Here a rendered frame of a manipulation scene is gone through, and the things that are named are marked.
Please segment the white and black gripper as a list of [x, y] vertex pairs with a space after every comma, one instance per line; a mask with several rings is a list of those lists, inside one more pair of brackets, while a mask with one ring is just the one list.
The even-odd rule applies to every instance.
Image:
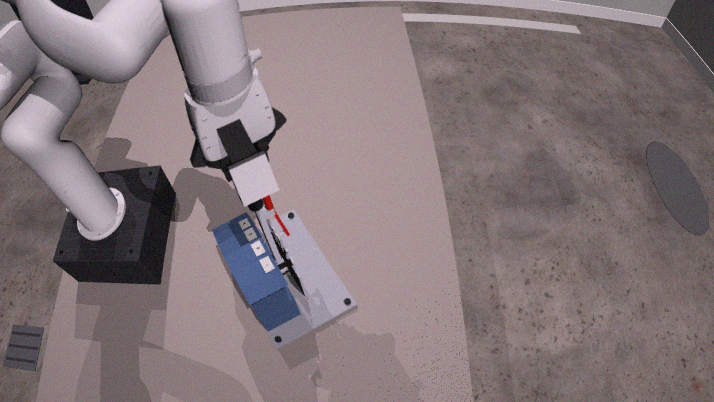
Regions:
[[253, 69], [251, 81], [246, 88], [227, 100], [204, 103], [194, 99], [188, 87], [184, 93], [186, 111], [195, 137], [191, 164], [194, 168], [208, 166], [221, 169], [228, 182], [232, 180], [226, 165], [231, 161], [216, 129], [240, 119], [256, 151], [264, 150], [269, 161], [268, 145], [276, 131], [287, 121], [280, 111], [271, 106], [255, 65]]

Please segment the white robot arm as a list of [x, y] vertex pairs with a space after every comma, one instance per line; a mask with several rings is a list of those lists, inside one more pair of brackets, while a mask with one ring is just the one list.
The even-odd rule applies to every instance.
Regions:
[[[247, 48], [238, 0], [110, 0], [92, 20], [51, 0], [1, 1], [16, 6], [21, 21], [0, 26], [0, 110], [29, 78], [34, 81], [6, 117], [2, 143], [92, 241], [117, 229], [126, 201], [108, 188], [76, 143], [60, 140], [82, 99], [71, 71], [100, 82], [126, 82], [171, 35], [191, 96], [216, 103], [245, 89], [254, 62], [262, 58], [259, 48]], [[256, 151], [240, 119], [216, 130], [244, 207], [279, 191], [264, 150]]]

